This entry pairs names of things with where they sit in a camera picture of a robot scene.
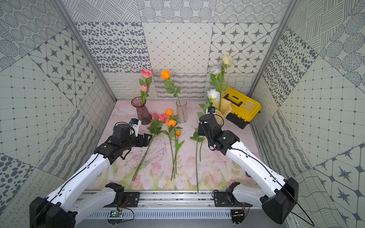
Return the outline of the cream white rose stem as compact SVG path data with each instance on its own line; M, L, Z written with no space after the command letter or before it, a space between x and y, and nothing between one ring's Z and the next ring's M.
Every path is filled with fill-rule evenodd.
M222 58L221 71L218 74L217 81L216 81L217 89L218 89L218 92L220 93L220 100L221 100L223 91L225 91L227 88L227 86L224 83L225 82L224 76L225 76L226 70L231 66L231 63L232 63L232 57L229 55L224 55Z

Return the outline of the orange rose large stem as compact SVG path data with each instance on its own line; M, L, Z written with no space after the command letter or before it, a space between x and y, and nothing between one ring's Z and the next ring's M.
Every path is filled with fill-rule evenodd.
M178 105L182 106L179 99L181 88L179 86L176 86L174 80L171 79L170 71L169 70L162 71L160 77L163 78L163 84L165 86L166 91L169 94L172 94L175 98L177 98Z

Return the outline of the pink tulip flower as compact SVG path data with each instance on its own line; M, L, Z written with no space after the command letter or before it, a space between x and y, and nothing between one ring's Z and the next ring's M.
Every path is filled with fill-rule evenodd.
M143 84L141 87L141 105L145 104L146 98L148 97L148 86L146 84Z

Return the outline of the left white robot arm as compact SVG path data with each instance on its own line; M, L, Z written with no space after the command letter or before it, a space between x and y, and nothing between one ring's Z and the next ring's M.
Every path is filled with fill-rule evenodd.
M118 158L125 159L134 147L147 147L152 135L139 134L141 121L117 122L113 134L98 146L88 161L64 184L48 196L37 197L29 206L32 228L73 228L102 207L118 207L127 202L125 189L108 183L91 197L78 201L90 183Z

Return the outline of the blue white rose stem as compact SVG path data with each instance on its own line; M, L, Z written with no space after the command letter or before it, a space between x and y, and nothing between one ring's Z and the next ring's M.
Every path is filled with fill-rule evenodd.
M210 85L216 86L216 88L211 89L210 91L207 92L208 99L211 102L219 102L219 107L218 107L219 111L221 110L221 96L223 91L225 90L224 74L227 66L228 65L224 63L219 66L215 66L212 68L210 74L211 76Z

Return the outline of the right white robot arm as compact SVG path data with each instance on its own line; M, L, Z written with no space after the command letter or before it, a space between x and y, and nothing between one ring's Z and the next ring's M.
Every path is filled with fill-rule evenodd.
M199 118L198 135L205 136L210 149L233 160L260 186L257 190L234 184L229 187L229 194L238 202L261 207L272 221L283 224L298 204L298 182L293 178L284 178L264 164L238 136L229 130L222 130L215 117L215 114L206 114Z

